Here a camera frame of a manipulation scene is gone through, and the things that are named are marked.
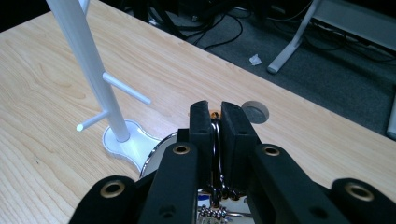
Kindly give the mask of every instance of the white table leg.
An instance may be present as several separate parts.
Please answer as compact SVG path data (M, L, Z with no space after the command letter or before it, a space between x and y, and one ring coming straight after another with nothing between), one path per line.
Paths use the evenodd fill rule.
M314 0L309 7L308 11L305 14L303 21L300 24L300 27L297 30L297 33L294 35L294 38L290 41L290 43L280 52L279 55L271 62L271 64L267 67L267 71L271 74L276 74L279 69L283 66L283 64L288 60L291 54L300 46L302 42L303 32L311 20L312 16L314 16L315 11L317 10L319 4L322 0Z

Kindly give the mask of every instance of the white plastic rod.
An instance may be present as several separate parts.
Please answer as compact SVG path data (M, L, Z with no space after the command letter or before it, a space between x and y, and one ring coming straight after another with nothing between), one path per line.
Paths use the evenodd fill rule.
M82 11L87 16L88 6L90 5L90 0L78 0L78 1L79 1L79 5L82 8Z
M130 137L129 131L111 86L102 78L105 68L79 1L47 0L47 3L73 50L85 78L90 83L102 111L108 111L110 129L117 141L127 141Z
M282 52L277 55L277 57L271 62L271 64L267 67L267 71L271 74L275 74L279 71L279 69L285 64L285 62L289 59L289 57L294 53L295 50L300 46L305 31L306 26L311 21L311 18L314 16L315 11L317 10L319 4L322 0L314 0L306 12L303 21L300 24L294 38L290 41L290 43L282 50Z
M393 100L392 112L390 113L387 135L391 139L396 140L396 95Z
M118 79L114 78L109 73L107 73L107 72L103 73L103 80L106 81L107 83L119 88L120 90L128 93L129 95L131 95L134 98L138 99L142 103L144 103L146 105L151 104L151 100L148 97L146 97L142 93L132 89L131 87L129 87L125 83L119 81Z
M80 123L77 126L77 131L78 132L82 132L85 129L89 128L94 123L96 123L96 122L98 122L98 121L100 121L102 119L107 118L107 116L108 116L108 111L103 111L102 113L100 113L100 114L98 114L98 115L96 115L96 116L94 116L94 117L92 117L90 119L87 119L84 122Z

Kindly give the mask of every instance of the metal spring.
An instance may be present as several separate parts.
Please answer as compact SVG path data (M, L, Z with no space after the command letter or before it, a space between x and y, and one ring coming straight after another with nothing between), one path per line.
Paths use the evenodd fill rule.
M211 208L207 208L206 205L203 205L198 214L197 223L205 223L205 224L222 224L226 223L225 218L227 215L227 211L225 207L220 207L219 209L213 210Z

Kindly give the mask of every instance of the screw hole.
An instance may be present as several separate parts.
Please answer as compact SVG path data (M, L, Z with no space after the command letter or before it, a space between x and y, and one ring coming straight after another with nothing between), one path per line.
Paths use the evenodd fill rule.
M374 199L374 194L370 190L360 185L354 183L348 183L346 184L345 189L346 192L348 192L351 196L359 200L370 202Z
M102 186L100 190L100 195L104 198L115 198L122 194L124 190L124 183L119 180L111 180Z
M280 154L280 151L273 147L265 147L263 151L268 156L278 156Z
M309 212L314 215L314 217L320 218L320 219L326 219L328 217L327 212L320 207L312 207L309 209Z
M177 146L177 147L174 147L173 151L177 155L183 155L183 154L189 153L190 152L190 148L189 147L185 147L185 146Z

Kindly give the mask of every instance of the stand base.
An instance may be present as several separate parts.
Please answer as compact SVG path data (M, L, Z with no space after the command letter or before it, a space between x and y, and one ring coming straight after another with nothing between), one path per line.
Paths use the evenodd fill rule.
M131 161L141 171L151 150L158 145L160 140L150 136L132 120L125 120L125 124L131 135L130 138L121 143L117 141L115 134L108 127L103 134L103 146L111 155Z

